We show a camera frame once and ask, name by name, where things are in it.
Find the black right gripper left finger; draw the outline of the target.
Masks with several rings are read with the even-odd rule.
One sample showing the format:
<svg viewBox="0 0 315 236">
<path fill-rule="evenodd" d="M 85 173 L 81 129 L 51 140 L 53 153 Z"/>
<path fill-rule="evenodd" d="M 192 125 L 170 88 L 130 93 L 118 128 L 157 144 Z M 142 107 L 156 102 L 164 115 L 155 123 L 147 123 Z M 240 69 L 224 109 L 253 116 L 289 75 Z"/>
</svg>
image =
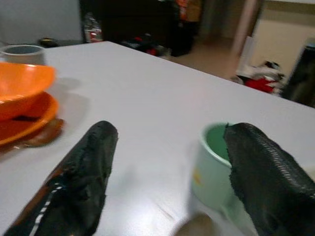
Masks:
<svg viewBox="0 0 315 236">
<path fill-rule="evenodd" d="M 106 200 L 118 131 L 92 125 L 52 170 L 3 236 L 93 236 Z"/>
</svg>

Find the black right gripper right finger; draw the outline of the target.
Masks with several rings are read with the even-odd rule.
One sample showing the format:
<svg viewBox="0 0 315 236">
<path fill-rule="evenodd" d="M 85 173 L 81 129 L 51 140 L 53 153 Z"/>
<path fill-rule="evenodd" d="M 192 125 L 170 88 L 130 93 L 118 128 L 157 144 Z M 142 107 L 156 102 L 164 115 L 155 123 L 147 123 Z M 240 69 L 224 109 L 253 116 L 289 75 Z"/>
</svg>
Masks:
<svg viewBox="0 0 315 236">
<path fill-rule="evenodd" d="M 315 236 L 315 181 L 250 123 L 226 125 L 235 195 L 259 236 Z"/>
</svg>

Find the brown wooden spoon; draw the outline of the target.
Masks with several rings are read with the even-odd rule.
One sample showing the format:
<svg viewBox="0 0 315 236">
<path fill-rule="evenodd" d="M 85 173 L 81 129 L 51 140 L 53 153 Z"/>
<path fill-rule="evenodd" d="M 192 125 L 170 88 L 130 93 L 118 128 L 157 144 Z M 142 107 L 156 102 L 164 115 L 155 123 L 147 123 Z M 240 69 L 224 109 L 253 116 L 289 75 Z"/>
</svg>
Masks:
<svg viewBox="0 0 315 236">
<path fill-rule="evenodd" d="M 14 148 L 38 148 L 49 144 L 62 133 L 64 123 L 65 121 L 63 119 L 54 118 L 29 139 L 14 145 Z"/>
</svg>

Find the mint green mug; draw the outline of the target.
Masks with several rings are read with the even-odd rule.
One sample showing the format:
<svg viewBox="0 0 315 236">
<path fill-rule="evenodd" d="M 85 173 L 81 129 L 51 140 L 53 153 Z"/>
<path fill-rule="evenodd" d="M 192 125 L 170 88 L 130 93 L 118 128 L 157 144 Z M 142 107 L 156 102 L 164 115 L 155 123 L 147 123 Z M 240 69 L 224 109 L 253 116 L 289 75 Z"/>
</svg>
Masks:
<svg viewBox="0 0 315 236">
<path fill-rule="evenodd" d="M 231 163 L 223 138 L 228 124 L 215 122 L 202 129 L 192 172 L 192 191 L 204 205 L 220 213 L 243 234 L 258 236 L 229 179 Z"/>
</svg>

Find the orange plate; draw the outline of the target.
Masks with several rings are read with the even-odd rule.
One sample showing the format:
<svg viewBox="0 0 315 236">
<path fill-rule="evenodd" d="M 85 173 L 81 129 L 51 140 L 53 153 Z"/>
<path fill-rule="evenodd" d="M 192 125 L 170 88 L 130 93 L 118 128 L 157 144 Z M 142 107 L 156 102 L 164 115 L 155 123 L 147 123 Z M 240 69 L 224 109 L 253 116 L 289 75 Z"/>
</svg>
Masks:
<svg viewBox="0 0 315 236">
<path fill-rule="evenodd" d="M 0 147 L 39 131 L 55 118 L 58 109 L 58 101 L 44 92 L 22 115 L 0 121 Z"/>
</svg>

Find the red and white clothes pile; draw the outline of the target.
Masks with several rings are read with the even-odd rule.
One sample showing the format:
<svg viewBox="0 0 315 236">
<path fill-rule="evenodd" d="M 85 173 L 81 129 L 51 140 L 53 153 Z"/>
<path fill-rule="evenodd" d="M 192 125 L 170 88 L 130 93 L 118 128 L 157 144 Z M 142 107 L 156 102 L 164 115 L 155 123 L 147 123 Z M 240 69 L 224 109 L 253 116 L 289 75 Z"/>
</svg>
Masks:
<svg viewBox="0 0 315 236">
<path fill-rule="evenodd" d="M 249 88 L 279 96 L 286 85 L 286 76 L 281 66 L 273 61 L 265 61 L 259 66 L 245 65 L 236 71 L 235 82 Z"/>
</svg>

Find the black bin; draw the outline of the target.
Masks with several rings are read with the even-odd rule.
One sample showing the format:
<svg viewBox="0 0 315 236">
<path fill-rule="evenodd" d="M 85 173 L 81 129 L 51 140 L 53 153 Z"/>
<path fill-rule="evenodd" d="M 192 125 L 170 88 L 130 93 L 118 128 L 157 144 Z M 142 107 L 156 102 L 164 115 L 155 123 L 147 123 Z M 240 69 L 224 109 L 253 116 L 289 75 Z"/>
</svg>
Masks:
<svg viewBox="0 0 315 236">
<path fill-rule="evenodd" d="M 315 108 L 315 38 L 302 48 L 281 97 Z"/>
</svg>

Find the orange bowl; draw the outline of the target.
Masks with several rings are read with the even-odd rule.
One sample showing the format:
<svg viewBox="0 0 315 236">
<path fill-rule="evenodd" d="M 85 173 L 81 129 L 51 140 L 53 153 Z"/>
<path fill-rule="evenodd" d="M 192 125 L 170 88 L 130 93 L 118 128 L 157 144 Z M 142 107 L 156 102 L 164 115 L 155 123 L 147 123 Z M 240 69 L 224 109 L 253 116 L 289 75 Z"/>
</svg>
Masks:
<svg viewBox="0 0 315 236">
<path fill-rule="evenodd" d="M 51 66 L 0 62 L 0 121 L 27 111 L 55 77 Z"/>
</svg>

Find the grey cup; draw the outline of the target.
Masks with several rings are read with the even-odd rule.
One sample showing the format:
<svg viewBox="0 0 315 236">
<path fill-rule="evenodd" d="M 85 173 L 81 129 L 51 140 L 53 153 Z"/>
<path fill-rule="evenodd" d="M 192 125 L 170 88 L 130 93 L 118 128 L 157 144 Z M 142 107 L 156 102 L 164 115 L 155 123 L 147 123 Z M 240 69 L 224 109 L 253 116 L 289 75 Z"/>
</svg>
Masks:
<svg viewBox="0 0 315 236">
<path fill-rule="evenodd" d="M 19 44 L 0 48 L 5 62 L 46 65 L 45 49 L 36 45 Z"/>
</svg>

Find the small black and yellow object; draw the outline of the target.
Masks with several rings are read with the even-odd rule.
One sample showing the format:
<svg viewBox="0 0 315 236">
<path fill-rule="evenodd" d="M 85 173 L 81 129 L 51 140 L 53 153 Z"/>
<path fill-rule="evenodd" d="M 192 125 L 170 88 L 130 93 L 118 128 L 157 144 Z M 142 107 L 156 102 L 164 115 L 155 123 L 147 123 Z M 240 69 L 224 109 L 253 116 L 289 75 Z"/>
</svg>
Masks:
<svg viewBox="0 0 315 236">
<path fill-rule="evenodd" d="M 41 38 L 38 40 L 38 43 L 40 46 L 44 48 L 53 48 L 53 47 L 59 46 L 57 40 L 52 39 L 52 38 Z"/>
</svg>

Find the black cabinet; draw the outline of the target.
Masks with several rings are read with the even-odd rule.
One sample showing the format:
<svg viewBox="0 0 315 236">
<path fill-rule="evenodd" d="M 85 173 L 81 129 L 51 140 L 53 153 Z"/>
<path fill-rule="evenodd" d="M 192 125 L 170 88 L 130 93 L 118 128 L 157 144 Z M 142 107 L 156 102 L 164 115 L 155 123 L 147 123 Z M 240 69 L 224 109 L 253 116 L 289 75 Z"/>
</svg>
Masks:
<svg viewBox="0 0 315 236">
<path fill-rule="evenodd" d="M 84 43 L 110 41 L 150 52 L 188 54 L 196 23 L 188 20 L 189 0 L 78 0 Z"/>
</svg>

